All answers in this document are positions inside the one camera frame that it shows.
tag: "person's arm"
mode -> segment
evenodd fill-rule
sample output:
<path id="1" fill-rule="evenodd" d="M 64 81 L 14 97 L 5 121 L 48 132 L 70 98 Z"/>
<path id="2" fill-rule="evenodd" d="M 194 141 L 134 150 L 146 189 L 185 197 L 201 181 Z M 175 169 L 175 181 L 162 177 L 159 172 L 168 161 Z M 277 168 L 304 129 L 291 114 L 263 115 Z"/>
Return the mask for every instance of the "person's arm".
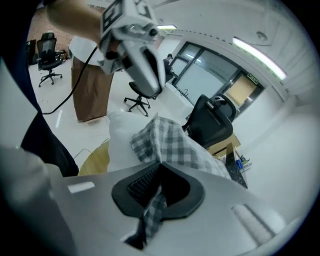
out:
<path id="1" fill-rule="evenodd" d="M 46 5 L 47 17 L 55 27 L 71 35 L 90 39 L 99 45 L 100 16 L 85 0 L 55 0 Z"/>

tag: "white ceiling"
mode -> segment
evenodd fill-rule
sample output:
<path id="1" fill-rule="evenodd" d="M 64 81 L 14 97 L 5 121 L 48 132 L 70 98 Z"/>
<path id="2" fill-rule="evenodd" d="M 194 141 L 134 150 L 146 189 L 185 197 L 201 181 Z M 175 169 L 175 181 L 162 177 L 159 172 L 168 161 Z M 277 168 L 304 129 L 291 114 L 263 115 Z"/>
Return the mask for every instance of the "white ceiling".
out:
<path id="1" fill-rule="evenodd" d="M 111 0 L 86 1 L 103 7 L 112 2 Z M 271 81 L 274 87 L 297 96 L 300 104 L 307 104 L 313 95 L 313 88 L 320 85 L 317 54 L 295 17 L 276 0 L 149 0 L 149 2 L 154 7 L 159 24 L 174 24 L 178 28 L 178 31 L 174 32 L 176 34 L 184 35 L 185 38 L 192 35 L 193 38 L 197 37 L 220 45 L 221 49 L 245 59 L 253 67 L 263 70 L 264 75 L 269 76 L 267 80 Z M 261 41 L 256 35 L 257 31 L 264 32 L 268 40 Z M 280 83 L 256 59 L 230 45 L 234 36 L 251 44 L 271 45 L 256 47 L 277 63 L 287 73 L 287 78 Z"/>

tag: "white pillow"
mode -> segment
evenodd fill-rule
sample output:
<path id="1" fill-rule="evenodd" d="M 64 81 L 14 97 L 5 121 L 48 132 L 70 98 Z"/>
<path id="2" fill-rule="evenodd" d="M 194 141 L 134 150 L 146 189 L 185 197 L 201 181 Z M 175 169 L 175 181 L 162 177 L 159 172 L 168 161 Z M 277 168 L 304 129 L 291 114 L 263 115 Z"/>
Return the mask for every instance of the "white pillow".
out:
<path id="1" fill-rule="evenodd" d="M 151 121 L 151 118 L 122 111 L 112 112 L 108 114 L 108 117 L 110 119 L 108 172 L 141 165 L 130 146 L 130 140 L 134 134 L 141 131 Z"/>

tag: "plaid fabric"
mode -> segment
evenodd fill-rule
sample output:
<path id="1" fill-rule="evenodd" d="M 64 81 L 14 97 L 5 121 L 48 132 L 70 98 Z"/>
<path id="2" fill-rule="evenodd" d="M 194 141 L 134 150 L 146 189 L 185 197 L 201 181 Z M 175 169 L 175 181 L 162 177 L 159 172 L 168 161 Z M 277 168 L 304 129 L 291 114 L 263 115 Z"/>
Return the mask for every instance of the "plaid fabric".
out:
<path id="1" fill-rule="evenodd" d="M 230 179 L 225 165 L 213 158 L 202 146 L 188 137 L 178 123 L 170 119 L 155 116 L 144 129 L 132 136 L 130 145 L 142 163 L 176 163 Z M 166 198 L 159 186 L 142 218 L 146 244 L 161 227 L 165 207 Z"/>
<path id="2" fill-rule="evenodd" d="M 149 206 L 144 212 L 143 221 L 145 227 L 145 240 L 148 243 L 157 233 L 162 225 L 162 211 L 167 207 L 166 197 L 159 186 L 155 196 L 151 199 Z"/>
<path id="3" fill-rule="evenodd" d="M 176 163 L 230 179 L 225 165 L 170 119 L 155 116 L 145 128 L 132 136 L 130 145 L 142 163 Z"/>

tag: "black mesh grille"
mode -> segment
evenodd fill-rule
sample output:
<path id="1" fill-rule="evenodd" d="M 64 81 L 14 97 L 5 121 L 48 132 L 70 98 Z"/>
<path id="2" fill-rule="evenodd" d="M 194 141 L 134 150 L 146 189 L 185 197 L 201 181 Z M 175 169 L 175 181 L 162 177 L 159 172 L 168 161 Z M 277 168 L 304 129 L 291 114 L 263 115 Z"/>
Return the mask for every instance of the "black mesh grille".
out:
<path id="1" fill-rule="evenodd" d="M 146 207 L 160 185 L 158 166 L 132 182 L 126 189 L 140 205 Z"/>

